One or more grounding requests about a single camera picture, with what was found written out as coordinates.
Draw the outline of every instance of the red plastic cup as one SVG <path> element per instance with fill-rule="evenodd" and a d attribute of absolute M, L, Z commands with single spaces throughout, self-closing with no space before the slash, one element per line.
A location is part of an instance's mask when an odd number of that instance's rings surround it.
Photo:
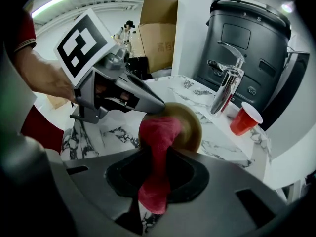
<path fill-rule="evenodd" d="M 263 121 L 261 115 L 253 106 L 246 102 L 242 102 L 241 106 L 242 108 L 230 125 L 231 131 L 237 136 L 243 135 Z"/>

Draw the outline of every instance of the chrome faucet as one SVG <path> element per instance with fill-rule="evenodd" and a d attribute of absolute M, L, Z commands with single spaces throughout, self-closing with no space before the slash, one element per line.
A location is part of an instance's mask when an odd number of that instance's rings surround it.
<path fill-rule="evenodd" d="M 208 110 L 215 117 L 221 115 L 236 92 L 244 75 L 241 67 L 245 63 L 243 55 L 236 48 L 222 41 L 218 41 L 217 43 L 228 49 L 237 58 L 237 61 L 235 65 L 227 65 L 214 60 L 207 60 L 207 64 L 211 69 L 223 73 L 227 72 L 215 95 L 214 102 Z"/>

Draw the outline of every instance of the white marble surface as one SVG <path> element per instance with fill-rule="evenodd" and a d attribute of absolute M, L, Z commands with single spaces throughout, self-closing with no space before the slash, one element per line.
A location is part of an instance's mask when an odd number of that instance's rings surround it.
<path fill-rule="evenodd" d="M 146 83 L 165 102 L 190 107 L 202 125 L 198 153 L 230 162 L 264 181 L 271 164 L 271 142 L 260 127 L 235 136 L 229 125 L 238 108 L 230 103 L 223 115 L 212 118 L 207 108 L 215 92 L 184 76 L 150 79 Z M 61 157 L 63 160 L 98 157 L 139 147 L 138 129 L 145 113 L 110 111 L 97 125 L 70 120 Z"/>

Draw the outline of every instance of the floor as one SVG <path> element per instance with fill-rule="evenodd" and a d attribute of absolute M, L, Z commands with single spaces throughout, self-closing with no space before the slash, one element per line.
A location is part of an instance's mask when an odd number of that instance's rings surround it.
<path fill-rule="evenodd" d="M 65 130 L 69 121 L 69 115 L 73 112 L 71 102 L 68 101 L 63 106 L 55 109 L 45 94 L 34 92 L 37 99 L 35 107 L 44 115 L 44 117 L 59 129 Z"/>

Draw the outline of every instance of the person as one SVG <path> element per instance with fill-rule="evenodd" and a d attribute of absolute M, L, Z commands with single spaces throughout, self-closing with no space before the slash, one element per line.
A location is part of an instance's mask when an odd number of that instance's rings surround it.
<path fill-rule="evenodd" d="M 124 27 L 120 27 L 120 29 L 115 33 L 114 39 L 118 43 L 118 45 L 126 45 L 129 43 L 129 35 L 130 35 L 130 29 L 135 28 L 134 22 L 131 20 L 128 20 Z"/>
<path fill-rule="evenodd" d="M 6 52 L 19 76 L 35 92 L 63 97 L 76 102 L 74 88 L 58 61 L 43 59 L 33 48 L 36 35 L 33 20 L 29 13 L 16 13 L 18 27 L 4 40 Z M 96 85 L 96 93 L 101 94 L 106 85 Z M 128 100 L 127 93 L 121 94 L 122 100 Z M 60 153 L 64 131 L 51 124 L 33 105 L 29 111 L 21 133 L 40 142 L 44 148 Z"/>

